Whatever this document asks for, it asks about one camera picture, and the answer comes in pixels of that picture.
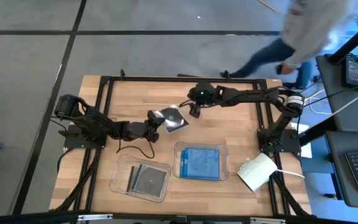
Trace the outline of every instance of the metal bracket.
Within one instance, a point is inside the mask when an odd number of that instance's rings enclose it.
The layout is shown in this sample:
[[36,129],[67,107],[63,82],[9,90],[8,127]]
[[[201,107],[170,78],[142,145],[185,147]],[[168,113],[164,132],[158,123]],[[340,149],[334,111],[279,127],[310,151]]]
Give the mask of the metal bracket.
[[108,82],[110,81],[110,77],[107,77],[107,76],[102,76],[101,78],[100,78],[100,85],[105,85],[105,84],[107,84]]
[[64,147],[71,148],[87,148],[87,149],[102,149],[106,145],[107,134],[102,139],[91,139],[86,138],[82,133],[81,129],[77,125],[69,125],[68,131],[59,131],[59,134],[64,136],[65,143]]
[[230,79],[231,79],[229,71],[225,70],[225,71],[223,72],[223,78],[225,78],[226,80],[230,80]]
[[275,218],[253,218],[251,217],[250,223],[263,223],[263,224],[285,224],[285,220]]
[[268,129],[262,128],[257,130],[259,149],[261,152],[293,152],[300,156],[301,149],[296,130],[285,129],[280,140],[281,144],[275,145],[266,145],[266,142],[269,141],[267,137],[268,133]]
[[256,83],[257,83],[260,87],[262,87],[263,90],[266,90],[266,89],[267,89],[266,79],[260,78],[260,79],[256,79],[255,81],[256,81]]
[[100,215],[79,215],[78,221],[88,221],[88,220],[106,220],[112,219],[112,214],[100,214]]
[[126,76],[124,69],[121,69],[119,71],[119,77],[120,77],[121,81],[124,81],[124,76]]
[[176,223],[187,223],[187,216],[186,215],[178,215]]

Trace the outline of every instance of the person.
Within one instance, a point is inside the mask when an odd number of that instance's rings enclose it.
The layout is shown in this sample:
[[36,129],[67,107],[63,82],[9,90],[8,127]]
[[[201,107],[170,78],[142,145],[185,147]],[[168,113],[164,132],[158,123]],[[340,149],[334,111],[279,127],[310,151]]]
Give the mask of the person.
[[312,72],[310,60],[329,43],[330,32],[344,30],[357,11],[358,0],[293,0],[285,16],[282,36],[255,53],[230,77],[248,77],[262,65],[281,62],[282,75],[298,69],[296,82],[283,86],[305,89]]

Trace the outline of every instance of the blue plastic case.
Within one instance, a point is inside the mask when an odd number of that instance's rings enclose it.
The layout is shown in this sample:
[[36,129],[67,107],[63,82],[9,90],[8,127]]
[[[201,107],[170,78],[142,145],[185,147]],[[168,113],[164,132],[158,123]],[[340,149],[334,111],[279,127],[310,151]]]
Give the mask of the blue plastic case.
[[175,177],[200,180],[226,180],[229,156],[223,144],[175,144],[172,172]]

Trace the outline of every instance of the floor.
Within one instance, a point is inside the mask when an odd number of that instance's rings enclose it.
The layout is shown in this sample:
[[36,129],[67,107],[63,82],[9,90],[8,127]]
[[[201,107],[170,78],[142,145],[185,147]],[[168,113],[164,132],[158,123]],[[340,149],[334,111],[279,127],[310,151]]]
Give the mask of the floor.
[[[266,2],[280,10],[285,10],[289,3],[288,0]],[[217,77],[221,70],[239,68],[255,51],[277,38],[283,19],[256,0],[93,0],[86,3],[78,27],[80,31],[248,32],[245,35],[78,35],[70,53],[67,51],[70,32],[57,35],[51,30],[71,31],[80,4],[81,0],[0,0],[0,30],[39,30],[12,35],[0,32],[0,141],[6,145],[0,150],[0,215],[10,211],[45,105],[61,66],[66,66],[66,59],[68,63],[59,95],[76,94],[83,75],[118,75],[121,68],[127,75],[172,77],[184,73]],[[347,28],[348,32],[357,30],[355,22]],[[339,45],[348,38],[341,37]],[[264,66],[251,78],[295,80],[295,74],[276,76],[274,66]],[[305,95],[322,88],[317,84]],[[313,109],[330,112],[325,102]],[[325,116],[306,108],[301,123],[313,125]],[[24,206],[25,213],[48,209],[56,179],[56,161],[62,153],[63,138],[57,131],[54,124],[48,128]],[[324,184],[316,185],[316,179]],[[358,221],[358,208],[349,208],[343,202],[321,196],[320,193],[327,192],[321,186],[332,185],[330,179],[307,174],[306,184],[315,215]]]

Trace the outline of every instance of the white cable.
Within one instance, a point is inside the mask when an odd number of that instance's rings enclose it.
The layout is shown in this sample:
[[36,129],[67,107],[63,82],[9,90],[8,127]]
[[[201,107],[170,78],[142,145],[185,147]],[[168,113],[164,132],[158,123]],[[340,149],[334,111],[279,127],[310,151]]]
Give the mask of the white cable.
[[300,175],[300,174],[297,174],[297,173],[294,173],[294,172],[290,172],[290,171],[285,171],[285,170],[280,170],[280,169],[277,169],[276,171],[283,172],[283,173],[286,173],[286,174],[297,175],[298,177],[305,178],[303,175]]
[[[309,103],[311,103],[311,100],[312,100],[312,99],[320,100],[320,98],[312,97],[312,98],[309,99]],[[315,111],[315,110],[311,107],[311,105],[309,105],[309,107],[310,107],[310,110],[311,110],[312,112],[316,113],[316,114],[331,114],[331,113],[326,113],[326,112],[318,112],[318,111]]]
[[269,9],[271,9],[271,10],[273,10],[273,11],[275,11],[275,12],[278,12],[278,13],[280,13],[280,14],[284,14],[283,11],[278,10],[278,9],[275,9],[274,7],[268,5],[266,2],[264,2],[264,1],[262,1],[262,0],[258,0],[258,2],[264,4],[266,7],[268,7]]
[[350,101],[350,102],[348,102],[345,106],[343,106],[341,109],[339,109],[339,110],[337,110],[337,111],[335,111],[331,116],[329,116],[328,118],[330,118],[330,117],[332,117],[332,116],[334,116],[335,114],[337,114],[337,113],[339,113],[339,112],[341,112],[343,109],[345,109],[345,108],[347,108],[349,105],[351,105],[353,102],[355,102],[356,100],[358,100],[358,97],[356,97],[356,98],[354,98],[352,101]]

